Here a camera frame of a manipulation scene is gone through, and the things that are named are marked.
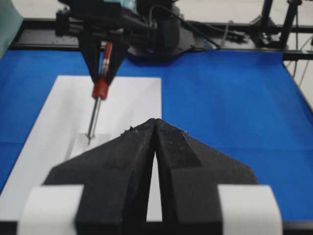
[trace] blue cloth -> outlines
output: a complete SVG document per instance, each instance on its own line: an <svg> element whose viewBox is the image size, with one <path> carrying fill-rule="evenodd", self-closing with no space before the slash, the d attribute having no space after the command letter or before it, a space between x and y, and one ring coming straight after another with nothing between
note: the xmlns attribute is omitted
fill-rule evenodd
<svg viewBox="0 0 313 235"><path fill-rule="evenodd" d="M53 51L8 51L0 71L3 186L57 75L88 71L79 53ZM125 60L117 75L161 77L165 121L252 167L271 185L284 220L313 219L313 115L281 53L189 53L163 65Z"/></svg>

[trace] wire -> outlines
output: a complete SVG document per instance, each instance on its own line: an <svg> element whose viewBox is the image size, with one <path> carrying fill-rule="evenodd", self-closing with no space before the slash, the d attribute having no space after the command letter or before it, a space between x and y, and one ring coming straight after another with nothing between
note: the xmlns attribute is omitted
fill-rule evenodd
<svg viewBox="0 0 313 235"><path fill-rule="evenodd" d="M207 41L209 41L210 43L212 43L213 45L215 45L218 49L221 48L220 45L218 45L216 42L212 41L210 38L208 38L204 33L202 33L200 30L198 30L197 28L195 28L193 25L191 25L190 23L188 23L187 21L183 20L181 17L177 16L174 12L172 12L171 10L167 9L164 6L161 5L154 5L150 8L150 12L149 12L149 22L150 25L152 25L152 12L153 10L158 7L161 8L163 10L165 10L166 12L170 13L172 16L174 16L176 19L180 20L182 23L184 23L186 26L188 26L190 28L191 31L200 34L203 38L205 38Z"/></svg>
<svg viewBox="0 0 313 235"><path fill-rule="evenodd" d="M209 23L202 23L202 22L197 22L197 21L188 21L189 23L193 23L193 24L200 24L204 27L207 27L207 28L210 28L210 29L213 29L217 32L220 32L220 33L225 33L225 29L220 29L220 28L217 28L215 26L212 26L210 25ZM231 36L234 36L234 37L237 37L237 38L241 38L243 40L243 38L245 37L245 35L241 35L239 34L238 32L234 31L234 30L229 30L228 31L228 34L231 35Z"/></svg>
<svg viewBox="0 0 313 235"><path fill-rule="evenodd" d="M223 47L224 44L225 44L227 35L228 35L228 33L229 33L229 31L228 31L229 25L230 25L231 23L234 23L234 22L233 22L233 21L228 21L228 22L227 22L227 25L226 25L226 28L225 28L225 33L224 33L223 38L222 38L221 43L220 43L220 47Z"/></svg>
<svg viewBox="0 0 313 235"><path fill-rule="evenodd" d="M299 87L301 87L301 85L302 85L303 79L304 79L305 74L306 74L306 72L307 72L307 70L308 70L309 63L310 63L310 60L307 60L307 64L305 65L305 68L304 68L304 70L303 70L303 74L302 74L302 76L301 76L301 80L300 80L300 83L299 83Z"/></svg>
<svg viewBox="0 0 313 235"><path fill-rule="evenodd" d="M311 39L313 39L313 35L312 35L311 37L309 37L309 38L305 41L305 43L300 47L299 50L302 50L302 49L309 43L309 41L310 41ZM290 61L290 62L286 65L286 68L288 68L291 63L292 63L292 61Z"/></svg>

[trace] white paper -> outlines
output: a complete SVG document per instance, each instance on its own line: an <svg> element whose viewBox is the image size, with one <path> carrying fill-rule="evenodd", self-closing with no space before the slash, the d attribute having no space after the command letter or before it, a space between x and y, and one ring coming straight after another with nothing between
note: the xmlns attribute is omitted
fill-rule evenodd
<svg viewBox="0 0 313 235"><path fill-rule="evenodd" d="M30 190L69 156L77 135L87 132L92 88L87 76L57 78L0 195L0 220L20 218ZM96 133L115 139L150 118L161 118L161 79L117 77L101 104Z"/></svg>
<svg viewBox="0 0 313 235"><path fill-rule="evenodd" d="M282 235L281 214L269 186L218 185L223 235Z"/></svg>
<svg viewBox="0 0 313 235"><path fill-rule="evenodd" d="M75 217L83 185L41 186L32 189L17 235L76 235Z"/></svg>

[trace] black foam piece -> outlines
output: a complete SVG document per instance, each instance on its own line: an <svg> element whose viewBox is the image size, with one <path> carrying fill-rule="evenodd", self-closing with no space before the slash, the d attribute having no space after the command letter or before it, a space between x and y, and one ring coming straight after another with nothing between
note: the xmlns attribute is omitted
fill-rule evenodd
<svg viewBox="0 0 313 235"><path fill-rule="evenodd" d="M79 235L133 234L146 221L155 120L54 167L45 185L83 184Z"/></svg>
<svg viewBox="0 0 313 235"><path fill-rule="evenodd" d="M241 162L156 120L163 222L182 234L223 229L218 184L257 184Z"/></svg>

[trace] white sheet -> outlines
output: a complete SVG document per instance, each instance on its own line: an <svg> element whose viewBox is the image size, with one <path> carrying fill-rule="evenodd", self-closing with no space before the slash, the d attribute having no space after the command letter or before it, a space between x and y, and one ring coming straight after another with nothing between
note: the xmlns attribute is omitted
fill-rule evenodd
<svg viewBox="0 0 313 235"><path fill-rule="evenodd" d="M0 220L20 218L31 188L69 156L78 133L87 132L94 105L91 91L89 77L57 78L0 196ZM114 139L130 126L160 117L160 78L117 77L101 104L96 133ZM159 197L156 171L153 178L151 196Z"/></svg>

